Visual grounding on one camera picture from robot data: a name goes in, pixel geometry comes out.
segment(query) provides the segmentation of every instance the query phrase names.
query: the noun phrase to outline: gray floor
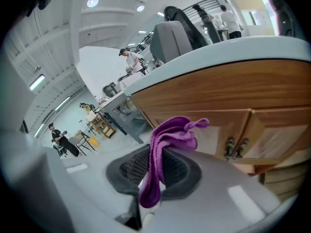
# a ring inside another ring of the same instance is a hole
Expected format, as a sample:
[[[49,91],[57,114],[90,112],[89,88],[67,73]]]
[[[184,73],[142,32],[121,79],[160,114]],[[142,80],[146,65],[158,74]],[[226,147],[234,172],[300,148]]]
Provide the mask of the gray floor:
[[[138,120],[134,119],[134,124],[137,128],[137,130],[141,127],[142,123],[144,123],[144,120]],[[122,150],[124,148],[133,148],[133,147],[139,147],[140,144],[136,142],[130,135],[124,135],[120,130],[117,129],[117,131],[111,136],[110,139],[106,138],[105,136],[101,136],[98,133],[94,135],[92,132],[87,132],[87,130],[84,131],[88,136],[95,137],[96,140],[100,143],[98,147],[94,147],[95,151],[89,147],[87,143],[84,143],[84,146],[89,148],[90,150],[87,150],[83,147],[80,147],[80,149],[86,154],[86,155],[92,155],[92,154],[105,154],[107,152],[111,151],[118,151]],[[150,136],[152,133],[152,128],[148,125],[144,132],[139,136],[144,143],[150,142]],[[74,156],[68,151],[67,157],[61,157],[61,159],[68,159],[73,158]]]

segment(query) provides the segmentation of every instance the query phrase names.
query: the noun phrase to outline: cabinet handle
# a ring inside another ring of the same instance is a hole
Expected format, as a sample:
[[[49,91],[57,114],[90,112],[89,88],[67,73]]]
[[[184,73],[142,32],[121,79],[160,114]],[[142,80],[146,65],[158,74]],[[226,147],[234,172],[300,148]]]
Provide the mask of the cabinet handle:
[[[232,151],[234,148],[234,138],[233,137],[229,137],[225,143],[225,154],[224,157],[226,159],[226,161],[228,161],[230,159],[230,157],[232,156]]]
[[[233,156],[234,160],[243,158],[242,154],[248,143],[249,143],[249,140],[247,138],[242,141],[237,151],[235,152],[235,155]]]

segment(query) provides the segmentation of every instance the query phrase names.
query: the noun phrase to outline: fluorescent light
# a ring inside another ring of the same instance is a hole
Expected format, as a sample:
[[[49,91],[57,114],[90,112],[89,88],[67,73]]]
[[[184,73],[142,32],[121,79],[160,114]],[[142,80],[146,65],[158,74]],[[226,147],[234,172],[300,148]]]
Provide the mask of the fluorescent light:
[[[145,8],[145,6],[144,6],[144,5],[141,5],[141,6],[138,6],[136,10],[137,10],[138,12],[141,12],[141,11],[144,10],[144,8]]]
[[[35,133],[34,137],[36,137],[36,136],[39,134],[39,132],[40,132],[40,130],[43,128],[43,126],[44,126],[44,123],[41,124],[41,126],[39,127],[39,129],[38,129],[37,132]]]
[[[98,0],[88,0],[86,5],[89,7],[89,8],[93,8],[95,7],[96,5],[98,4]]]
[[[65,103],[68,99],[70,99],[70,97],[66,98],[64,101],[61,102],[60,105],[57,106],[57,108],[55,109],[56,111],[59,109],[60,106],[63,105],[63,103]]]
[[[44,80],[45,77],[41,74],[31,85],[30,85],[30,90],[32,91],[35,89],[41,82]]]

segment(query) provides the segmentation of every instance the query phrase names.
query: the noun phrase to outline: stainless steel table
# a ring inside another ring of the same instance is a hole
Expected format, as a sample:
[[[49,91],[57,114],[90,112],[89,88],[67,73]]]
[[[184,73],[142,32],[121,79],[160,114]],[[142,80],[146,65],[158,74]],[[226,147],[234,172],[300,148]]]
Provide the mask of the stainless steel table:
[[[123,134],[129,134],[133,137],[138,143],[142,144],[143,141],[140,139],[139,135],[147,127],[148,122],[145,121],[139,130],[134,129],[133,119],[140,113],[138,109],[131,111],[129,115],[118,115],[115,112],[115,109],[122,104],[124,100],[128,98],[123,91],[119,92],[117,95],[113,96],[111,99],[101,104],[99,108],[96,109],[96,113],[100,114],[101,117],[104,115],[112,121],[112,123],[122,131]]]

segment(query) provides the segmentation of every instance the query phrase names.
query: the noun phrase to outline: purple towel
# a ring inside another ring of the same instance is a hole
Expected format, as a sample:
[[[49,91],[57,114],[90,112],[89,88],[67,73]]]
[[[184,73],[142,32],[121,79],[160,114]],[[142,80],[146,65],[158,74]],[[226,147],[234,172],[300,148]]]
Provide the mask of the purple towel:
[[[149,169],[147,178],[144,179],[139,202],[144,208],[155,206],[161,199],[160,183],[165,184],[162,170],[162,149],[167,146],[184,150],[196,150],[198,142],[190,129],[197,127],[206,128],[209,121],[202,118],[191,122],[184,116],[173,117],[160,124],[152,133],[150,139]]]

